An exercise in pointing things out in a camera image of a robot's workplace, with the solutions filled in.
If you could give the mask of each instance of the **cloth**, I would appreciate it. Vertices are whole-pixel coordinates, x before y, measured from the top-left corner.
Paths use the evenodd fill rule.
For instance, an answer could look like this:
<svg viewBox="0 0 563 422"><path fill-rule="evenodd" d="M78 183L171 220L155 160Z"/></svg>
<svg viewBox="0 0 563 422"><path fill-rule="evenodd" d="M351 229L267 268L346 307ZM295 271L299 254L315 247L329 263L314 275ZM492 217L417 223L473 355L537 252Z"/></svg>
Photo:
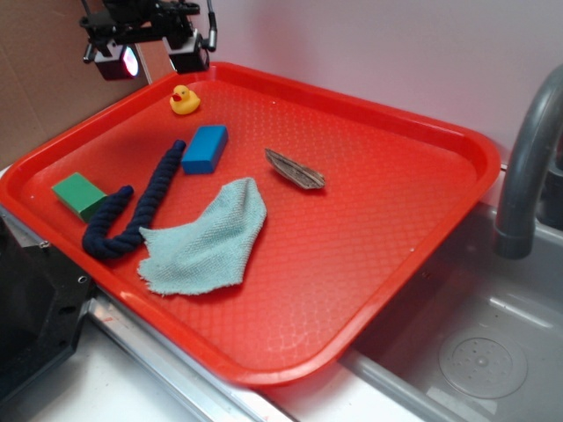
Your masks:
<svg viewBox="0 0 563 422"><path fill-rule="evenodd" d="M140 228L150 257L139 275L161 295L200 295L243 281L266 206L253 178L223 186L195 222L170 229Z"/></svg>

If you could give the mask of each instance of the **red tray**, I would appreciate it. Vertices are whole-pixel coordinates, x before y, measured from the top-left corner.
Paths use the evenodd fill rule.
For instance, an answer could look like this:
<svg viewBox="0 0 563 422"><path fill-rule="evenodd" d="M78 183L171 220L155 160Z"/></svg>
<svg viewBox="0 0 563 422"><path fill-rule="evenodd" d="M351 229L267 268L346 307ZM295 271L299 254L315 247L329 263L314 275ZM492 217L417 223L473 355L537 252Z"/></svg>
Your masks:
<svg viewBox="0 0 563 422"><path fill-rule="evenodd" d="M199 110L178 116L169 97L189 84ZM237 287L207 295L152 294L136 273L142 246L100 262L81 248L85 225L51 186L78 171L106 193L135 197L160 157L199 126L230 139L216 172L176 174L152 228L192 222L221 186L256 179L265 225ZM278 175L270 148L325 175L304 191ZM500 161L482 135L238 66L170 75L16 162L0 202L67 253L105 291L208 369L233 382L273 385L335 360L495 181Z"/></svg>

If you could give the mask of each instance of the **white wall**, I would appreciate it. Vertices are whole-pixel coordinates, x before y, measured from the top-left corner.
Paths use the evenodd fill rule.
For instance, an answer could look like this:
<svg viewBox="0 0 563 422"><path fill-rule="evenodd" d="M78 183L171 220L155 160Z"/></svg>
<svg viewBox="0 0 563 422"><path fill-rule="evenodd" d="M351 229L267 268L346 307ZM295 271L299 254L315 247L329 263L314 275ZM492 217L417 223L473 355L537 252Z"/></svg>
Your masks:
<svg viewBox="0 0 563 422"><path fill-rule="evenodd" d="M561 0L215 0L212 60L469 127L508 160L563 62ZM201 1L202 11L206 10ZM204 13L195 20L207 32Z"/></svg>

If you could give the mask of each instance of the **sink basin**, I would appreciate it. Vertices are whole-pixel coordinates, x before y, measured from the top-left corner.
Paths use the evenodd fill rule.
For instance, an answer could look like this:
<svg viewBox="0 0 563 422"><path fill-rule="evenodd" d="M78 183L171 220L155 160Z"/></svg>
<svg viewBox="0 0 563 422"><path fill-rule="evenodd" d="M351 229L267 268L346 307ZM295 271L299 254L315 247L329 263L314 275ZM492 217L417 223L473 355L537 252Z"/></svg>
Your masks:
<svg viewBox="0 0 563 422"><path fill-rule="evenodd" d="M382 310L355 341L360 372L428 420L563 420L563 236L538 225L507 260L493 220L475 207Z"/></svg>

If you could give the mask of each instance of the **rope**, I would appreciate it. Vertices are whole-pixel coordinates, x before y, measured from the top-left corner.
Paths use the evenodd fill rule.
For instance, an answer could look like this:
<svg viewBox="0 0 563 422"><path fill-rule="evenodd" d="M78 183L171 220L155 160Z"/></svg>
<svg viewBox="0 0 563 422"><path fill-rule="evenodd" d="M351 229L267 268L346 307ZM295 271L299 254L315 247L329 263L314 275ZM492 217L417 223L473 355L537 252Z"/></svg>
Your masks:
<svg viewBox="0 0 563 422"><path fill-rule="evenodd" d="M147 189L137 202L131 222L123 233L109 239L106 238L107 232L128 205L133 195L133 187L123 186L106 198L90 219L82 238L82 247L89 255L97 259L121 258L126 253L134 251L143 242L139 229L150 226L178 169L185 147L186 143L178 140L166 151L152 174Z"/></svg>

